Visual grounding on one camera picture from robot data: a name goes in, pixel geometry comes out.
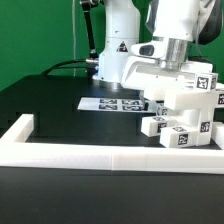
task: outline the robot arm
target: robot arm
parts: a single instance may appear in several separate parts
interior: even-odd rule
[[[191,43],[207,44],[222,29],[221,0],[153,0],[147,27],[153,38],[132,46],[122,86],[144,90],[146,85],[166,85],[167,79],[194,80],[197,72],[212,72],[212,64],[188,60]]]
[[[103,3],[106,11],[105,49],[99,55],[98,72],[93,83],[110,88],[121,88],[123,67],[131,55],[131,46],[139,42],[140,13],[132,0],[81,0],[86,18],[90,57],[97,57],[93,41],[89,11]]]

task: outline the green wall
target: green wall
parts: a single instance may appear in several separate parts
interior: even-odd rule
[[[149,40],[144,20],[150,0],[133,1],[144,14],[140,41]],[[76,58],[85,58],[88,45],[79,0],[75,6]],[[72,0],[1,0],[0,10],[0,90],[26,75],[39,74],[57,62],[74,58]],[[91,15],[100,52],[104,48],[104,7],[93,9]],[[212,44],[201,47],[203,55],[216,64],[221,81],[224,81],[223,42],[224,32]],[[73,75],[73,71],[60,74]]]

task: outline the white foam block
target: white foam block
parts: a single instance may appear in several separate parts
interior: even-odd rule
[[[167,148],[196,145],[198,131],[188,126],[168,127],[161,130],[160,144]]]
[[[216,89],[217,105],[216,108],[224,108],[224,89]]]
[[[215,91],[217,79],[217,73],[196,73],[194,87],[206,92]]]
[[[109,146],[3,142],[0,149],[0,166],[111,170]]]
[[[156,116],[173,116],[176,115],[176,112],[164,107],[163,103],[157,103],[157,108],[156,108]]]
[[[214,108],[207,108],[200,110],[200,116],[198,119],[198,138],[196,146],[208,145],[211,140],[212,123],[214,116]]]
[[[221,149],[224,149],[224,124],[222,122],[213,122],[212,139]]]
[[[143,117],[141,132],[148,137],[158,136],[164,127],[174,126],[176,121],[167,116]]]
[[[173,83],[167,83],[164,82],[163,85],[161,82],[158,83],[151,83],[150,86],[147,86],[144,90],[144,98],[148,100],[164,100],[165,94],[167,91],[170,90],[178,90],[181,89],[181,87],[184,86],[183,83],[179,82],[173,82]]]
[[[172,90],[166,92],[164,106],[172,110],[202,109],[207,107],[215,108],[218,106],[218,97],[220,94],[217,93],[217,91],[201,92],[200,90],[186,89],[181,89],[179,91]]]
[[[200,109],[179,110],[177,111],[177,115],[174,117],[181,124],[197,127],[200,111],[201,111]]]
[[[2,136],[2,142],[25,142],[34,129],[32,114],[23,114]]]
[[[167,148],[120,148],[113,170],[224,173],[224,151]]]

